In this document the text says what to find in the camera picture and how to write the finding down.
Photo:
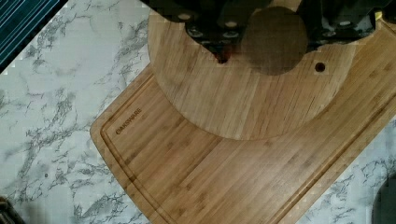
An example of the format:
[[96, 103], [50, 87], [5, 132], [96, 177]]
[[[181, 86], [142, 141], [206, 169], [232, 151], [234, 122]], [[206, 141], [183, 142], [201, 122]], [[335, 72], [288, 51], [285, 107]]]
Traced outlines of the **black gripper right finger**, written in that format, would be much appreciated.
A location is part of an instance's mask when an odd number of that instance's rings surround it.
[[349, 44], [375, 31], [375, 14], [395, 23], [396, 0], [302, 0], [297, 14], [304, 22], [307, 51]]

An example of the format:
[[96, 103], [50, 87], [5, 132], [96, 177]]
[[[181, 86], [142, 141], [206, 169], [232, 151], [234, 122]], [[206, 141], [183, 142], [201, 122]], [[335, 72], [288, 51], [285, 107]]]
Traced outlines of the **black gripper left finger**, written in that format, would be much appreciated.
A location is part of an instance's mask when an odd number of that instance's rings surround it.
[[226, 63], [262, 0], [148, 0], [148, 6], [168, 21], [183, 23], [190, 38]]

